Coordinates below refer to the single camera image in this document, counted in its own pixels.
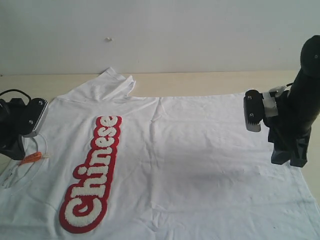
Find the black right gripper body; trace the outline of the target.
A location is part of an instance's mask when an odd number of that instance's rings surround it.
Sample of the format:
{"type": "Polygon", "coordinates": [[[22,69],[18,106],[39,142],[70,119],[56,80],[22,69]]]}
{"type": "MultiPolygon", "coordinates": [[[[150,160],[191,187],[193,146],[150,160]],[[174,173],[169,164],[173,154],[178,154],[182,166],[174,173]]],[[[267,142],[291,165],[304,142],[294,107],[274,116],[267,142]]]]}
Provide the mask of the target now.
{"type": "Polygon", "coordinates": [[[271,163],[304,167],[311,136],[312,118],[305,108],[293,105],[287,97],[276,99],[278,115],[268,117],[268,141],[273,144],[271,163]]]}

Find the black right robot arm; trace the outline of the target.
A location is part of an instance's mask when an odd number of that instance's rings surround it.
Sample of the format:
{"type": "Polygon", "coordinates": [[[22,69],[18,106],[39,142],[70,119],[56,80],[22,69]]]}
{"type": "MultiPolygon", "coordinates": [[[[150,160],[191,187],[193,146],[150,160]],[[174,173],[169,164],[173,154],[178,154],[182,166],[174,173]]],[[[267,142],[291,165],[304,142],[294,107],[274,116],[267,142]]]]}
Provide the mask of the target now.
{"type": "Polygon", "coordinates": [[[308,39],[300,53],[300,70],[290,86],[276,97],[278,114],[263,121],[269,128],[268,142],[273,144],[271,163],[302,168],[312,124],[320,114],[320,37],[308,39]]]}

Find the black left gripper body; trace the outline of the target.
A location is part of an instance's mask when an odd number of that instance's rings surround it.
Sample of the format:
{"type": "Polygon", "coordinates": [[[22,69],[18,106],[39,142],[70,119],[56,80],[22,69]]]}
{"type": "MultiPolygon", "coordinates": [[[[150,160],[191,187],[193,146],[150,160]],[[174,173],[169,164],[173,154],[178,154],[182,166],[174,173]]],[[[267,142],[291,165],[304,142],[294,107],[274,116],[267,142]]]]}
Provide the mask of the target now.
{"type": "Polygon", "coordinates": [[[0,99],[0,153],[12,160],[22,160],[25,150],[18,123],[26,108],[21,98],[12,98],[9,102],[0,99]]]}

